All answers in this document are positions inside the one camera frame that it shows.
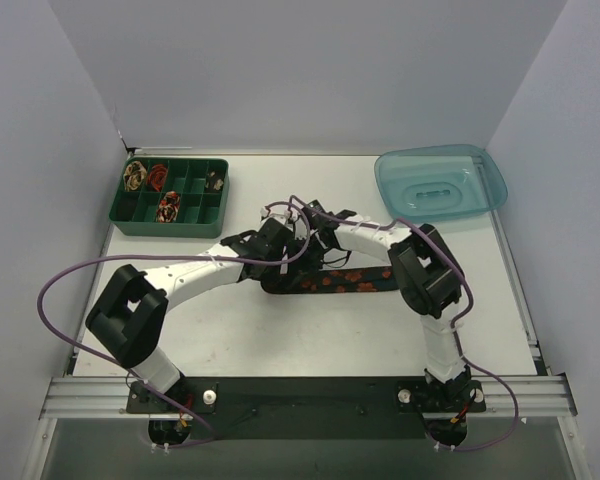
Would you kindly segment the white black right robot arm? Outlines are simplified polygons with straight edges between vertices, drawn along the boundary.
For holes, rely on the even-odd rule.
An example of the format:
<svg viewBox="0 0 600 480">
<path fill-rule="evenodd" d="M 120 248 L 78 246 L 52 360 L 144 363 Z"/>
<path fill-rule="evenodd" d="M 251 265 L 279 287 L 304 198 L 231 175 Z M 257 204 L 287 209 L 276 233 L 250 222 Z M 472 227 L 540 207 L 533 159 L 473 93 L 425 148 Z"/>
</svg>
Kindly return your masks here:
<svg viewBox="0 0 600 480">
<path fill-rule="evenodd" d="M 420 315 L 426 351 L 425 405 L 435 411 L 458 408 L 458 418 L 485 407 L 475 367 L 465 358 L 459 337 L 461 319 L 474 305 L 464 272 L 437 229 L 415 227 L 398 219 L 373 223 L 352 212 L 327 213 L 317 203 L 303 208 L 326 249 L 362 253 L 390 263 L 407 306 Z"/>
</svg>

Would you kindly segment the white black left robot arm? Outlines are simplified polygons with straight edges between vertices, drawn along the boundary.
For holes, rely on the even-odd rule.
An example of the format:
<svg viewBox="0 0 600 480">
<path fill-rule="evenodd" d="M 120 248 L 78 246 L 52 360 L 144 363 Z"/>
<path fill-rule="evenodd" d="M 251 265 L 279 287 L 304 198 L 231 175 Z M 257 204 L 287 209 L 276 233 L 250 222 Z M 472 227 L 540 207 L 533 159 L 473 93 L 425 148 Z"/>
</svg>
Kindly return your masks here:
<svg viewBox="0 0 600 480">
<path fill-rule="evenodd" d="M 257 231 L 222 239 L 199 261 L 140 271 L 118 268 L 87 315 L 87 329 L 124 369 L 155 391 L 184 399 L 185 377 L 158 347 L 166 314 L 216 287 L 259 280 L 283 258 L 294 228 L 269 218 Z"/>
</svg>

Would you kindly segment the black orange floral tie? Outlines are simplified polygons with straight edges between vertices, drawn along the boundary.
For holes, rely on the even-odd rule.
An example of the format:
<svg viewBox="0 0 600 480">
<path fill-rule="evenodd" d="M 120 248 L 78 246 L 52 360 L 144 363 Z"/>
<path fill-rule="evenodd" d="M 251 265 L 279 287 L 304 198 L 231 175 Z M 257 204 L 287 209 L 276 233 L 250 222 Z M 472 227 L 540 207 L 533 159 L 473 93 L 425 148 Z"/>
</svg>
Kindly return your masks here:
<svg viewBox="0 0 600 480">
<path fill-rule="evenodd" d="M 273 295 L 380 293 L 399 289 L 389 266 L 321 270 L 298 278 L 282 275 L 262 282 L 261 288 Z"/>
</svg>

